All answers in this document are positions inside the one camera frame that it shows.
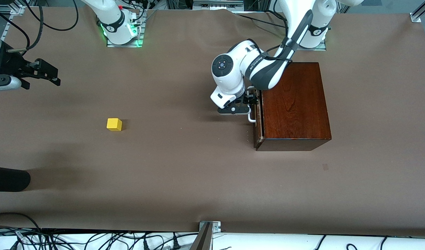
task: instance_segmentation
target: wooden drawer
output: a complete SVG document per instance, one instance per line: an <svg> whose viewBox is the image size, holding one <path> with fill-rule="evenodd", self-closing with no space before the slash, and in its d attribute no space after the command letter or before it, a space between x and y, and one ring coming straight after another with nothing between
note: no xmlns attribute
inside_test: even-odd
<svg viewBox="0 0 425 250"><path fill-rule="evenodd" d="M311 151L331 140L318 63L292 63L253 106L258 151Z"/></svg>

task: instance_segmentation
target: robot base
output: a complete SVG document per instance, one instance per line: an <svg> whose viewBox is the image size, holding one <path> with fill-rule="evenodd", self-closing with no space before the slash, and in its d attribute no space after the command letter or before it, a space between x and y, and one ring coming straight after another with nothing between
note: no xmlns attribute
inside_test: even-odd
<svg viewBox="0 0 425 250"><path fill-rule="evenodd" d="M143 39L144 39L144 30L146 27L146 21L147 17L147 10L144 10L143 16L136 21L136 24L141 24L138 27L136 27L137 36L132 38L128 43L125 44L113 44L109 39L107 40L107 47L113 47L113 48L141 48L143 46Z"/></svg>
<svg viewBox="0 0 425 250"><path fill-rule="evenodd" d="M327 51L327 45L325 44L325 40L321 41L320 44L315 48L304 48L299 46L297 50L305 50L305 51Z"/></svg>

